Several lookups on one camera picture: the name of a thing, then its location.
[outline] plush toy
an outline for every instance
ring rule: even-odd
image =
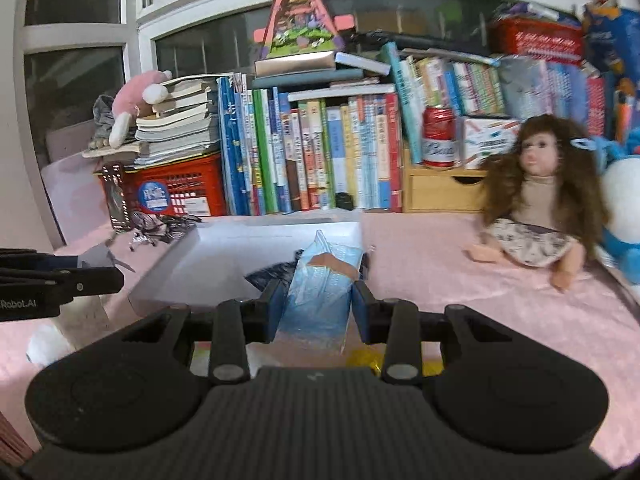
[[[115,119],[109,136],[112,148],[122,145],[136,118],[151,115],[151,105],[161,103],[167,98],[168,90],[161,83],[171,78],[171,72],[168,70],[149,70],[133,76],[125,83],[116,94],[111,108]]]
[[[602,247],[617,262],[629,282],[640,283],[640,130],[624,146],[596,139],[604,201],[610,221]]]
[[[551,283],[566,290],[607,221],[594,149],[573,121],[527,120],[512,150],[487,161],[484,241],[468,249],[471,258],[508,257],[528,267],[556,262]]]

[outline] floral skirt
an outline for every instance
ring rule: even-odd
[[[519,224],[498,218],[486,230],[498,240],[502,250],[518,263],[529,267],[546,267],[559,260],[575,239],[544,227]]]

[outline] long brown hair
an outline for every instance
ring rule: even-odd
[[[522,125],[509,153],[491,156],[485,161],[487,175],[483,181],[482,220],[485,225],[492,224],[522,205],[521,190],[525,177],[520,166],[522,143],[541,132],[554,134],[558,146],[558,194],[554,221],[559,230],[579,240],[587,254],[593,256],[609,215],[602,199],[593,152],[571,145],[571,139],[586,136],[582,128],[571,120],[552,115],[530,118]]]

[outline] doll's face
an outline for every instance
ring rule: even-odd
[[[548,132],[541,132],[523,140],[520,165],[530,175],[553,175],[558,169],[556,136]]]

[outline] red plastic basket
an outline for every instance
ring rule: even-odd
[[[490,27],[490,44],[500,54],[523,54],[580,65],[582,29],[530,18],[503,18]]]
[[[125,173],[122,187],[129,210],[178,216],[226,215],[219,153]]]

